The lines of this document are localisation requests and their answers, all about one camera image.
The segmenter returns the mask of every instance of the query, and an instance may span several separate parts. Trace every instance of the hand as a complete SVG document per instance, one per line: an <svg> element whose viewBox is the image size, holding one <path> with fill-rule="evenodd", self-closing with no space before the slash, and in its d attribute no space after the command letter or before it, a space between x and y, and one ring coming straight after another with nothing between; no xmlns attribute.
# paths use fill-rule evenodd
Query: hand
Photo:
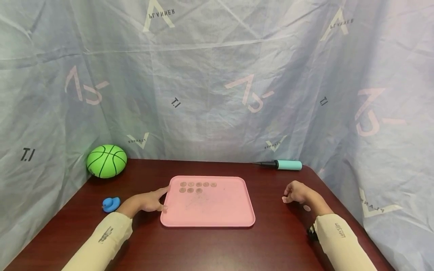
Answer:
<svg viewBox="0 0 434 271"><path fill-rule="evenodd" d="M285 195L282 197L284 203L297 201L300 204L305 203L309 206L315 216L333 214L333 210L326 203L324 198L315 190L307 187L305 184L292 181L286 186Z"/></svg>
<svg viewBox="0 0 434 271"><path fill-rule="evenodd" d="M169 187L167 186L156 191L134 195L127 199L116 211L129 218L133 218L140 210L161 212L165 210L165 206L160 203L160 198L168 190Z"/></svg>
<svg viewBox="0 0 434 271"><path fill-rule="evenodd" d="M315 193L315 191L307 187L304 183L292 181L286 186L285 192L283 192L285 196L282 197L282 201L283 203L297 201L301 204L308 200L313 193Z"/></svg>
<svg viewBox="0 0 434 271"><path fill-rule="evenodd" d="M163 211L166 206L160 203L160 198L167 193L169 187L163 187L156 191L135 195L135 200L139 202L140 209L145 212Z"/></svg>

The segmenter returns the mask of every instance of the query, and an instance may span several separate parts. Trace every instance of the tabletop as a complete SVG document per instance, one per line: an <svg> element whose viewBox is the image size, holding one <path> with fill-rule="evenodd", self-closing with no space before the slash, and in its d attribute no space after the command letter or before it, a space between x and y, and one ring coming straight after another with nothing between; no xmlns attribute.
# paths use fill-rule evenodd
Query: tabletop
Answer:
<svg viewBox="0 0 434 271"><path fill-rule="evenodd" d="M318 242L307 239L313 215L298 203L282 202L292 180L319 192L348 222L379 271L393 270L360 224L307 166L285 171L247 163L135 159L128 160L125 170L114 178L90 178L6 270L61 270L106 216L103 199L118 196L123 201L167 186L177 175L243 178L255 224L247 229L166 228L160 223L160 213L140 212L133 219L131 238L107 270L332 270Z"/></svg>

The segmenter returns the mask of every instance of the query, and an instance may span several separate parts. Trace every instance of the person's left hand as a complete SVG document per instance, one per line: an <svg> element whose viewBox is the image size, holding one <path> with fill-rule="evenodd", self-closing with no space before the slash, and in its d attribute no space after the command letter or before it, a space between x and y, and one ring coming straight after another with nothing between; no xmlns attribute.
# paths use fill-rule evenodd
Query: person's left hand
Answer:
<svg viewBox="0 0 434 271"><path fill-rule="evenodd" d="M166 207L160 203L160 198L167 193L169 187L158 190L137 194L124 201L116 212L122 213L129 218L133 218L140 210L146 212L164 211Z"/></svg>

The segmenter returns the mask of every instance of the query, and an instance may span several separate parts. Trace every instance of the basketball seam line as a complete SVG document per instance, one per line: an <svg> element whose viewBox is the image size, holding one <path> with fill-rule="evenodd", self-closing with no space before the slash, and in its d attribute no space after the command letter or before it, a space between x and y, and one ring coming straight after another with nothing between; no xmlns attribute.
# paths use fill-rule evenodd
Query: basketball seam line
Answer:
<svg viewBox="0 0 434 271"><path fill-rule="evenodd" d="M113 162L113 166L115 167L115 176L118 174L118 171L116 170L116 165L115 165L115 155L112 156L112 162Z"/></svg>
<svg viewBox="0 0 434 271"><path fill-rule="evenodd" d="M96 158L95 160L93 160L92 163L90 163L90 164L87 166L87 170L89 170L90 166L91 166L91 165L92 165L96 160L98 160L99 158L101 158L102 156L103 156L103 153L101 154L100 157L98 157L98 158Z"/></svg>
<svg viewBox="0 0 434 271"><path fill-rule="evenodd" d="M110 152L112 152L112 149L114 148L115 146L113 145L112 146L112 148L110 149L110 151L109 151L109 154L110 154ZM101 170L99 171L99 175L98 175L98 178L101 178L101 172L102 172L102 169L104 168L104 165L105 165L105 162L107 161L107 158L108 158L109 156L107 155L107 157L105 158L105 160L104 160L104 163L102 164L102 166L101 166Z"/></svg>
<svg viewBox="0 0 434 271"><path fill-rule="evenodd" d="M125 165L126 165L127 162L125 162L125 161L122 159L122 157L119 157L119 156L116 155L116 153L120 153L120 152L124 152L124 151L123 151L123 150L119 150L119 151L115 152L115 154L112 154L112 153L106 153L106 154L111 154L111 155L113 155L113 156L116 156L117 158L121 159L122 162L124 162ZM93 152L91 152L91 153L105 153L105 152L102 152L102 151L93 151Z"/></svg>

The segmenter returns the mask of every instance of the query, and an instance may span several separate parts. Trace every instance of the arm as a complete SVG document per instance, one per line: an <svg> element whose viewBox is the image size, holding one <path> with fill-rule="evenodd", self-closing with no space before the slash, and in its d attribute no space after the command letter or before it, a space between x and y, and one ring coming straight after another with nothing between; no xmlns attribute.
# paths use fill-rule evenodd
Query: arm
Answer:
<svg viewBox="0 0 434 271"><path fill-rule="evenodd" d="M285 195L283 202L298 201L311 208L316 216L313 227L319 243L336 271L377 270L348 223L332 211L320 194L294 181L287 186Z"/></svg>
<svg viewBox="0 0 434 271"><path fill-rule="evenodd" d="M62 271L103 271L132 234L132 218L140 211L162 211L159 202L168 188L127 199L116 212L108 214Z"/></svg>

